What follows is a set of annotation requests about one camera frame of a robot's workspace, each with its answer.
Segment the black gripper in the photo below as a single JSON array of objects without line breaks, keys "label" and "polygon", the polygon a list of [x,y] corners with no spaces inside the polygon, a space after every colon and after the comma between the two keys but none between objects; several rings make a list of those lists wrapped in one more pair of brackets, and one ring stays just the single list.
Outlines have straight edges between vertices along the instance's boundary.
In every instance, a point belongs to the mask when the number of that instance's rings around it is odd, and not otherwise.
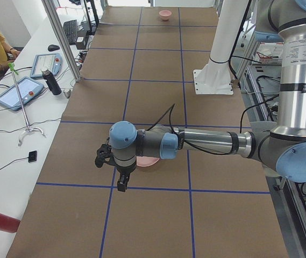
[{"label": "black gripper", "polygon": [[115,162],[117,171],[119,172],[119,179],[117,181],[117,190],[125,192],[127,189],[127,183],[130,180],[130,174],[136,169],[136,161],[131,164],[120,164],[118,161]]}]

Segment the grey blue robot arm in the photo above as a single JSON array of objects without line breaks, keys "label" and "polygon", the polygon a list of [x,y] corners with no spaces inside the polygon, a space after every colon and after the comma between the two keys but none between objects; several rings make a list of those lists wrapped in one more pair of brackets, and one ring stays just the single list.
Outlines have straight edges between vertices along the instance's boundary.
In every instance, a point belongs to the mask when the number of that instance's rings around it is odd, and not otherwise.
[{"label": "grey blue robot arm", "polygon": [[137,157],[173,159],[180,149],[212,155],[238,154],[297,183],[306,182],[306,1],[258,1],[258,40],[283,40],[277,122],[263,132],[218,132],[152,126],[138,130],[119,121],[109,131],[109,163],[120,176],[117,189],[125,191]]}]

